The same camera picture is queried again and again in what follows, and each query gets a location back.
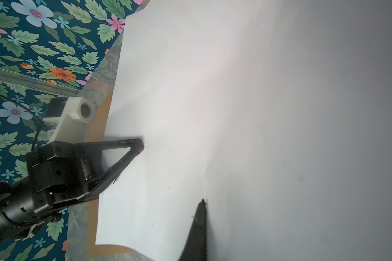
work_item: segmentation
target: floral tablecloth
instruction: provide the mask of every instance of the floral tablecloth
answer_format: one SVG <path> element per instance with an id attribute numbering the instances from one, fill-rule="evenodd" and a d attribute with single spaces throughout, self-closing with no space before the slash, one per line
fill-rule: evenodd
<path id="1" fill-rule="evenodd" d="M 0 1 L 0 68 L 81 89 L 141 1 Z M 54 96 L 1 82 L 0 95 L 20 104 L 0 98 L 0 181 L 13 183 L 28 176 L 24 155 L 37 122 L 26 111 L 42 118 Z M 47 143 L 45 131 L 37 143 Z M 0 260 L 64 260 L 67 213 L 35 236 L 1 243 Z"/>

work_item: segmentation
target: orange flower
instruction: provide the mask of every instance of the orange flower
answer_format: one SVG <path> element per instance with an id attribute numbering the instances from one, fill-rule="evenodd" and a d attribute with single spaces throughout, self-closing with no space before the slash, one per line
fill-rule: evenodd
<path id="1" fill-rule="evenodd" d="M 58 80 L 64 80 L 64 81 L 75 81 L 77 76 L 72 74 L 69 70 L 64 70 L 62 68 L 51 68 L 49 69 L 49 74 L 52 76 L 55 76 Z"/>
<path id="2" fill-rule="evenodd" d="M 27 63 L 22 63 L 20 66 L 24 69 L 33 69 L 33 66 Z"/>

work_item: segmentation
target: cardboard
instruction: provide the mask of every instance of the cardboard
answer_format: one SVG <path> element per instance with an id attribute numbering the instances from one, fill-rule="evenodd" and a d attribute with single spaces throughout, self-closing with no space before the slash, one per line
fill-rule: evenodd
<path id="1" fill-rule="evenodd" d="M 102 141 L 105 135 L 107 115 L 109 114 L 110 103 L 113 91 L 105 98 L 104 102 L 96 111 L 94 122 L 90 123 L 90 142 Z M 129 253 L 133 250 L 124 246 L 96 245 L 97 216 L 99 210 L 99 200 L 89 202 L 88 217 L 88 257 L 110 256 L 121 253 Z"/>

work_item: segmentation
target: black cable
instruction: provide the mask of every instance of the black cable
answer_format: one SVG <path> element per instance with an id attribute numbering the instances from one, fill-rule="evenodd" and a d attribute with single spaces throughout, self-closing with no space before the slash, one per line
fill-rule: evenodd
<path id="1" fill-rule="evenodd" d="M 15 101 L 9 99 L 8 97 L 5 97 L 5 96 L 1 95 L 1 94 L 0 94 L 0 98 L 2 98 L 3 100 L 5 100 L 5 101 L 7 101 L 7 102 L 12 102 L 12 103 L 14 103 L 16 106 L 21 106 L 21 107 L 23 107 L 20 103 L 17 103 L 17 102 L 15 102 Z M 36 144 L 36 141 L 37 141 L 37 139 L 38 139 L 38 135 L 39 135 L 39 132 L 41 131 L 41 129 L 49 130 L 49 128 L 48 128 L 47 125 L 45 125 L 45 123 L 44 123 L 38 116 L 35 115 L 35 113 L 31 112 L 29 108 L 26 108 L 26 111 L 29 112 L 30 114 L 32 114 L 32 116 L 39 122 L 38 126 L 36 127 L 35 137 L 34 137 L 33 140 L 32 140 L 32 147 L 31 147 L 31 150 L 34 150 L 34 149 L 35 149 L 35 144 Z"/>

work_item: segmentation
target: circular hole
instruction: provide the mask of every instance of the circular hole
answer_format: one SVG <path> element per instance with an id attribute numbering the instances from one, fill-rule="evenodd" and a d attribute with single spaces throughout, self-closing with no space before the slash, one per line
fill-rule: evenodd
<path id="1" fill-rule="evenodd" d="M 83 103 L 80 107 L 81 115 L 84 118 L 88 118 L 90 116 L 90 108 L 87 104 Z"/>

